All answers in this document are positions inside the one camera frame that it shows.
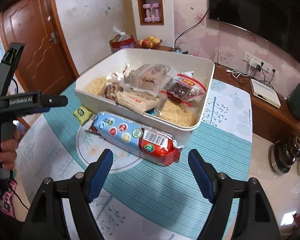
pink dumbbell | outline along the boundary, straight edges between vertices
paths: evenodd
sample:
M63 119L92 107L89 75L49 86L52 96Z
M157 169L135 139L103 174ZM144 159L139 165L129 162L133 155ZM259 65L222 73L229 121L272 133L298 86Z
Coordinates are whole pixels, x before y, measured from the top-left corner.
M146 3L143 5L143 8L146 10L146 18L145 18L145 22L152 22L152 17L150 15L150 10L151 10L151 4L150 3Z
M155 17L154 17L154 21L155 21L155 22L160 22L160 21L161 21L161 19L160 19L160 17L159 17L159 8L160 8L160 4L154 3L154 4L152 5L152 7L155 8Z

white wall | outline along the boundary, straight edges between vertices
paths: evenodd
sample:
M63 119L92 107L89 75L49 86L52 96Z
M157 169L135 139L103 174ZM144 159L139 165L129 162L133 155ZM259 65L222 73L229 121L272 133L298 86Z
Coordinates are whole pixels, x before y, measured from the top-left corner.
M55 0L66 42L81 74L111 54L114 25L136 36L131 0Z
M131 1L138 40L145 39L149 35L154 35L162 39L162 45L174 47L173 0L162 0L164 25L141 25L139 17L138 0Z

wooden door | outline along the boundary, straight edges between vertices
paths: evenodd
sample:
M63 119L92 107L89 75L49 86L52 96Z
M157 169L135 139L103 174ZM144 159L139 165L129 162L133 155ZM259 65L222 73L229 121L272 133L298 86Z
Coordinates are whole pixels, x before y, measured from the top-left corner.
M16 76L25 91L59 94L76 79L64 54L50 0L12 0L2 12L2 40L25 43Z

pink wallpaper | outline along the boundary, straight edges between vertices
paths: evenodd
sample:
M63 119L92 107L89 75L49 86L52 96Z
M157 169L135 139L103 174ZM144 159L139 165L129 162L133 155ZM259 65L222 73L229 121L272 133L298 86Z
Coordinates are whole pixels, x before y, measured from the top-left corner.
M196 24L205 14L209 0L173 0L175 13L175 37ZM243 61L245 51L271 64L276 70L273 87L283 96L289 95L300 83L300 64L289 54L257 35L242 29L210 20L180 37L177 46L189 50L192 55L208 58L219 64L248 72ZM262 73L253 72L264 78Z

human hand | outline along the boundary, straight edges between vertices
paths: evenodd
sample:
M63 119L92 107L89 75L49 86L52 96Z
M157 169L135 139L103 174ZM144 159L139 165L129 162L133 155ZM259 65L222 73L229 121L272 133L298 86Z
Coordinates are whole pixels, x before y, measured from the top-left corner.
M20 132L15 130L13 139L1 142L2 152L0 152L0 162L2 163L2 168L5 170L12 171L15 166L14 161L17 158L16 149L18 149L20 137Z

